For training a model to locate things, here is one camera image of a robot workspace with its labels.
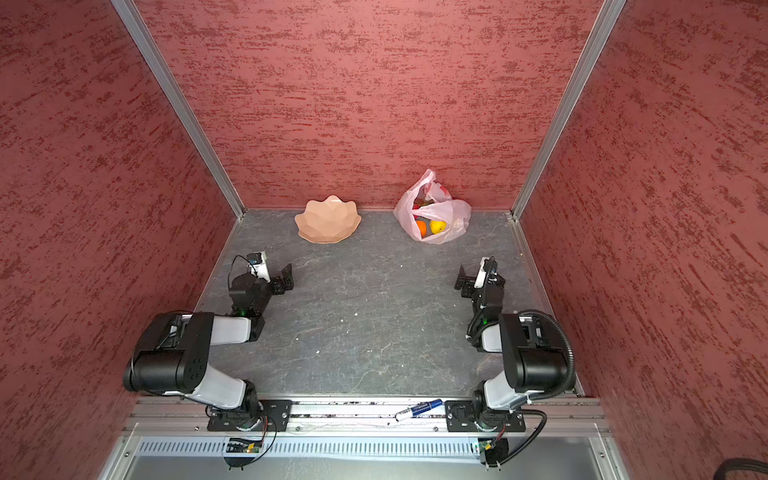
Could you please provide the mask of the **pink translucent plastic bag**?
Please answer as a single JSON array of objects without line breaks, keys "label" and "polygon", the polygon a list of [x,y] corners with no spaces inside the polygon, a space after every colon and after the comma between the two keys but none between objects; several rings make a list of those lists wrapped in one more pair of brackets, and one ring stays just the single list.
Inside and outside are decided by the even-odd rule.
[{"label": "pink translucent plastic bag", "polygon": [[[472,208],[466,201],[454,199],[437,181],[436,172],[427,169],[401,196],[393,214],[411,239],[419,243],[440,245],[467,232]],[[445,221],[447,229],[440,234],[422,238],[416,224],[417,218]]]}]

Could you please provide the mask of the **pink faceted plastic bowl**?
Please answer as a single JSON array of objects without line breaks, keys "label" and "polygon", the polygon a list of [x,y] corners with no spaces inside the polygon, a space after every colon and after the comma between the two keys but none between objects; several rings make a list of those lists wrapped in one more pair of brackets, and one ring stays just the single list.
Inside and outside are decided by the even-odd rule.
[{"label": "pink faceted plastic bowl", "polygon": [[298,235],[314,244],[335,244],[350,237],[362,221],[354,201],[344,202],[335,195],[324,201],[310,200],[295,216]]}]

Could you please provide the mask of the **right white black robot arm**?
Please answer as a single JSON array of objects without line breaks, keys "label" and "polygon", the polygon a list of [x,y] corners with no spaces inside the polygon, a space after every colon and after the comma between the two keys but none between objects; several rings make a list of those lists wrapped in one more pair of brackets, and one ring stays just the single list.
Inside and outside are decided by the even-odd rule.
[{"label": "right white black robot arm", "polygon": [[454,285],[472,303],[466,340],[480,352],[502,356],[502,372],[475,390],[477,416],[514,412],[557,397],[576,383],[575,353],[563,327],[537,309],[505,313],[505,284],[496,260],[484,257],[474,276],[460,268]]}]

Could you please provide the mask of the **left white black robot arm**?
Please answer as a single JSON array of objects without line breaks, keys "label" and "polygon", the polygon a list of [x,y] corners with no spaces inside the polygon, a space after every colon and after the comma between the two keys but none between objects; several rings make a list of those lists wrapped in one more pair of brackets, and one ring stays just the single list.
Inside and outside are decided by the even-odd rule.
[{"label": "left white black robot arm", "polygon": [[255,342],[265,326],[264,312],[274,296],[295,286],[293,268],[269,276],[258,255],[246,256],[249,271],[228,280],[232,314],[172,311],[156,315],[139,338],[123,373],[130,392],[179,396],[218,412],[257,418],[261,412],[250,381],[231,377],[209,364],[214,346]]}]

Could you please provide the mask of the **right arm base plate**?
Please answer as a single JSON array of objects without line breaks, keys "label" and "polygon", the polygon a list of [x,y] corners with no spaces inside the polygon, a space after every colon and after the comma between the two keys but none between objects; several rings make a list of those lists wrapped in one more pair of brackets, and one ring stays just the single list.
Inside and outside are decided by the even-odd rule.
[{"label": "right arm base plate", "polygon": [[522,416],[508,410],[488,409],[470,400],[449,400],[443,406],[447,429],[452,433],[521,433],[526,430]]}]

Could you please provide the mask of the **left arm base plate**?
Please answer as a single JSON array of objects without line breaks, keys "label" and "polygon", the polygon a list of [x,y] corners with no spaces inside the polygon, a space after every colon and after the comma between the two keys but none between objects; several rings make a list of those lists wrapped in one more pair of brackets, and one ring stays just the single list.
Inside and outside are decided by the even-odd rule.
[{"label": "left arm base plate", "polygon": [[284,432],[290,419],[294,402],[291,400],[260,400],[255,412],[243,408],[223,410],[208,406],[207,430],[210,432],[235,432],[247,434],[262,432],[265,429]]}]

